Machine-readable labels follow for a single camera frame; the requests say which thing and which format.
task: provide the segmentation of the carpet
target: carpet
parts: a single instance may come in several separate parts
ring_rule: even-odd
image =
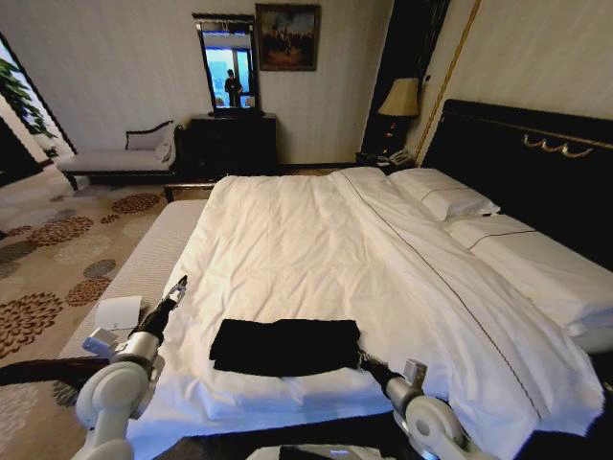
[[[0,189],[0,366],[57,357],[165,206],[161,185],[73,192],[53,167]],[[0,458],[70,458],[75,399],[59,382],[0,387]]]

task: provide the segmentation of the white duvet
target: white duvet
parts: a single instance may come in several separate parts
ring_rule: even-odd
[[[183,436],[391,409],[355,370],[291,379],[214,370],[223,318],[354,319],[362,349],[392,369],[425,362],[425,392],[449,401],[474,441],[503,459],[535,429],[585,432],[603,402],[587,355],[395,180],[351,169],[217,183],[166,287],[189,277],[155,396],[130,423],[137,458]]]

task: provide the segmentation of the black towel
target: black towel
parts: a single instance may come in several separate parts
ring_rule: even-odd
[[[220,371],[268,377],[321,374],[357,367],[355,321],[281,319],[257,323],[224,319],[209,359]]]

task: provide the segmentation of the painting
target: painting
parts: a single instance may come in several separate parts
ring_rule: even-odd
[[[256,5],[261,70],[315,70],[319,5]]]

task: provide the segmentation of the robotic hand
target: robotic hand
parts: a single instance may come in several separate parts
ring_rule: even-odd
[[[137,326],[123,343],[104,329],[96,329],[83,348],[110,364],[98,371],[80,390],[77,417],[89,430],[73,460],[130,460],[132,446],[125,439],[128,420],[138,419],[147,408],[164,359],[157,354],[164,341],[169,314],[185,295],[187,276]]]
[[[496,460],[465,436],[451,407],[423,394],[425,364],[407,359],[402,376],[390,371],[386,363],[360,351],[358,367],[370,372],[380,383],[383,394],[394,407],[394,419],[422,458]]]

